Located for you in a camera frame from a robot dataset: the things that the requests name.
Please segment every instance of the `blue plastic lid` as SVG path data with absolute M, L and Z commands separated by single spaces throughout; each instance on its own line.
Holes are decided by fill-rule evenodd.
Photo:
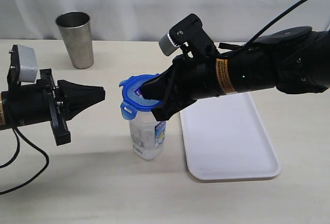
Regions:
M 120 108 L 124 119 L 134 119 L 138 111 L 150 112 L 153 107 L 160 103 L 158 100 L 144 99 L 140 93 L 141 85 L 158 75 L 159 74 L 131 76 L 127 80 L 119 83 L 119 86 L 123 87 L 123 102 Z

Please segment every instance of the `metal cup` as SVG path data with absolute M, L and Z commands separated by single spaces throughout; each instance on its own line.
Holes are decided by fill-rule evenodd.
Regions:
M 78 69 L 94 64 L 90 17 L 83 12 L 68 12 L 55 19 L 72 65 Z

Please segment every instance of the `clear plastic bottle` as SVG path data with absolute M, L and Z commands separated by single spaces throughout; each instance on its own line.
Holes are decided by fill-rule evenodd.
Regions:
M 160 102 L 142 97 L 139 87 L 155 75 L 132 76 L 122 81 L 122 115 L 129 120 L 133 151 L 145 160 L 152 160 L 163 150 L 166 122 L 158 122 L 151 109 Z

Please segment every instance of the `table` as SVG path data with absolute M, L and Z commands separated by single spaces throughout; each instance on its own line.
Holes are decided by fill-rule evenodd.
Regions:
M 133 154 L 128 122 L 121 117 L 119 82 L 171 64 L 156 42 L 94 41 L 94 66 L 76 70 L 62 41 L 0 40 L 1 90 L 7 89 L 8 50 L 17 43 L 33 47 L 39 68 L 52 68 L 55 80 L 101 85 L 106 100 L 68 122 L 67 145 L 55 145 L 49 123 L 21 128 L 51 162 L 32 184 L 0 197 L 1 224 L 329 222 L 330 92 L 253 92 L 282 173 L 270 181 L 200 183 L 186 168 L 178 114 L 168 121 L 162 154 L 150 162 Z M 15 142 L 10 130 L 0 134 L 4 163 Z M 43 163 L 22 142 L 17 161 L 0 170 L 0 189 L 27 180 Z

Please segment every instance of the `plastic tray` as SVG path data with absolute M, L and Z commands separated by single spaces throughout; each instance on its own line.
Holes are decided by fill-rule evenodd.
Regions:
M 197 179 L 271 179 L 280 173 L 249 93 L 200 99 L 180 118 L 188 169 Z

